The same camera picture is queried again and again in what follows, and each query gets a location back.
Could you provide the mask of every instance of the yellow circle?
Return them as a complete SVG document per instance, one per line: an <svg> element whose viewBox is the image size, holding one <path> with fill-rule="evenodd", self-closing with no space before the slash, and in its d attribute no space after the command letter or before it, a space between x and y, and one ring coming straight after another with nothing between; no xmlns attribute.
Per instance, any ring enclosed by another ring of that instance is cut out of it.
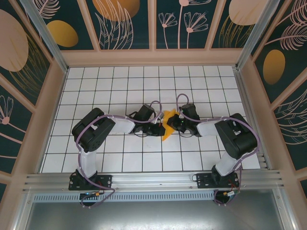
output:
<svg viewBox="0 0 307 230"><path fill-rule="evenodd" d="M76 31L66 22L55 20L49 22L47 27L56 43L64 47L75 46L79 39Z"/></svg>
<svg viewBox="0 0 307 230"><path fill-rule="evenodd" d="M263 64L263 77L265 81L274 85L282 77L286 61L281 51L274 49L271 50Z"/></svg>
<svg viewBox="0 0 307 230"><path fill-rule="evenodd" d="M93 0L93 4L98 12L111 21L124 21L125 17L120 12L118 2L130 15L130 18L134 17L140 8L140 0Z"/></svg>
<svg viewBox="0 0 307 230"><path fill-rule="evenodd" d="M253 25L258 21L267 0L232 0L229 17L237 25Z"/></svg>
<svg viewBox="0 0 307 230"><path fill-rule="evenodd" d="M8 71L20 71L28 60L27 34L9 13L0 10L0 66Z"/></svg>

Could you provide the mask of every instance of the enclosure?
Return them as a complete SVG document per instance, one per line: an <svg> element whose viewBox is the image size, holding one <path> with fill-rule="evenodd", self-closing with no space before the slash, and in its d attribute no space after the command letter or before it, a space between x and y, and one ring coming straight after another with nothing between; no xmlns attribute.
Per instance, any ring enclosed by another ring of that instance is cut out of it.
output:
<svg viewBox="0 0 307 230"><path fill-rule="evenodd" d="M306 0L2 1L1 229L306 229L306 18ZM236 199L194 180L223 157L218 135L116 133L95 159L115 193L83 209L74 126L152 101L167 115L182 93L258 134Z"/></svg>

